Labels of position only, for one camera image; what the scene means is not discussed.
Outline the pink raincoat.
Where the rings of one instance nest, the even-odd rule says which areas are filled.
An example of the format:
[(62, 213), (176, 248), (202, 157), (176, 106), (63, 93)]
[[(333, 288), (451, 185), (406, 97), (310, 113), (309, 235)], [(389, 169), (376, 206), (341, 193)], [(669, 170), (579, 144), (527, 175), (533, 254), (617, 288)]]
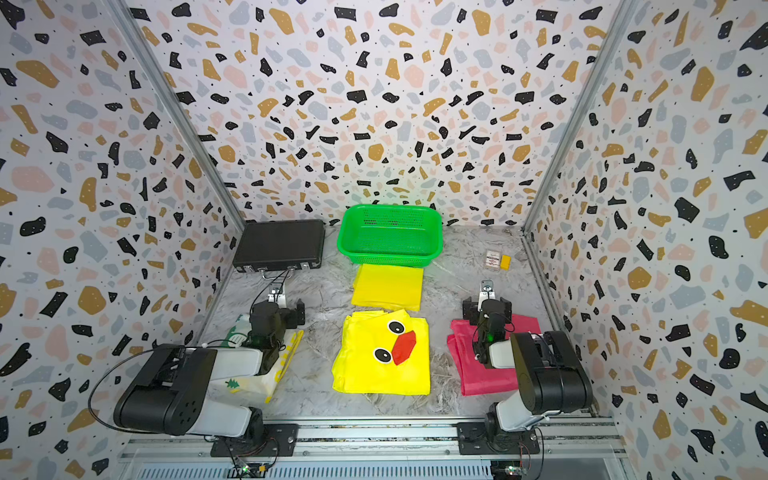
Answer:
[(490, 395), (518, 389), (514, 369), (485, 368), (472, 349), (475, 327), (468, 320), (456, 319), (450, 324), (452, 333), (447, 346), (457, 367), (463, 396)]

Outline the white green dinosaur raincoat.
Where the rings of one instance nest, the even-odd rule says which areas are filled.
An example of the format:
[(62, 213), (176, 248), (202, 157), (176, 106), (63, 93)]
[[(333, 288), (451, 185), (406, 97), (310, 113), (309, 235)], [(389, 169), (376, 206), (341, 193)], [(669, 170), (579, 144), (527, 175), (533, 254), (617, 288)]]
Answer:
[[(250, 331), (249, 317), (240, 315), (227, 332), (221, 346), (229, 348), (242, 346), (246, 334)], [(256, 403), (268, 404), (274, 397), (275, 390), (287, 372), (298, 348), (303, 340), (303, 330), (288, 330), (283, 339), (278, 359), (264, 375), (229, 377), (217, 380), (215, 386), (228, 395), (250, 395)]]

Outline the plain yellow raincoat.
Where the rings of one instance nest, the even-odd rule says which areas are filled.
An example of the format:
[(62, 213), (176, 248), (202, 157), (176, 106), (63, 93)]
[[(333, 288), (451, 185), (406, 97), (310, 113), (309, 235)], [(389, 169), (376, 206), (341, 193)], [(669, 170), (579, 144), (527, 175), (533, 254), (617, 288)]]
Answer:
[(424, 271), (421, 268), (364, 264), (358, 269), (351, 304), (358, 307), (418, 312)]

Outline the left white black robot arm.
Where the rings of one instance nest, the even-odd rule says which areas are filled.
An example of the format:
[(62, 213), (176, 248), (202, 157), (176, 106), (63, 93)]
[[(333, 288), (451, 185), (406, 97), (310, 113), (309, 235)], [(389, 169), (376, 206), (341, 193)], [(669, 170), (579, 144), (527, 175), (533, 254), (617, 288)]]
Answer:
[(266, 441), (262, 412), (209, 396), (216, 381), (266, 380), (283, 365), (280, 357), (295, 344), (286, 335), (306, 322), (302, 300), (293, 308), (264, 300), (251, 306), (250, 331), (240, 340), (223, 339), (217, 346), (162, 344), (149, 356), (117, 400), (112, 421), (99, 417), (93, 399), (88, 413), (110, 430), (131, 434), (213, 436), (259, 446)]

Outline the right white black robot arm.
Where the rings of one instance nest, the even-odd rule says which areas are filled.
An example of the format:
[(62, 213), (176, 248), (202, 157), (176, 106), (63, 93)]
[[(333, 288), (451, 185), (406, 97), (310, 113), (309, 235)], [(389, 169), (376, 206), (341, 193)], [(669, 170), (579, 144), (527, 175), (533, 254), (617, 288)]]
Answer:
[(502, 451), (523, 444), (523, 434), (552, 416), (584, 410), (593, 402), (591, 382), (566, 333), (524, 331), (513, 321), (512, 303), (491, 291), (462, 301), (464, 319), (473, 328), (471, 360), (464, 378), (486, 380), (490, 372), (513, 373), (510, 397), (491, 405), (482, 434), (466, 434)]

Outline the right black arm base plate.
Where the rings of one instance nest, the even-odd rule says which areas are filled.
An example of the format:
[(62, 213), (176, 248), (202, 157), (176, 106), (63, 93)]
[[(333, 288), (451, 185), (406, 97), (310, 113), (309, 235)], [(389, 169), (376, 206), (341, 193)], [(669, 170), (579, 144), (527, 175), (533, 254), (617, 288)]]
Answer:
[(456, 432), (461, 455), (533, 456), (540, 453), (538, 436), (530, 430), (492, 432), (483, 422), (460, 422)]

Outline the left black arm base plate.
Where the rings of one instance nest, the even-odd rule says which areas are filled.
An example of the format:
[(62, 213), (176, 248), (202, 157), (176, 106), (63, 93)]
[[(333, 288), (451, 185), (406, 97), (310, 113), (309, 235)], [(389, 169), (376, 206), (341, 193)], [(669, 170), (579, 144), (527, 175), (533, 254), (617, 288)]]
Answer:
[(296, 447), (298, 431), (299, 425), (296, 423), (267, 423), (241, 437), (217, 437), (212, 444), (210, 456), (291, 457)]

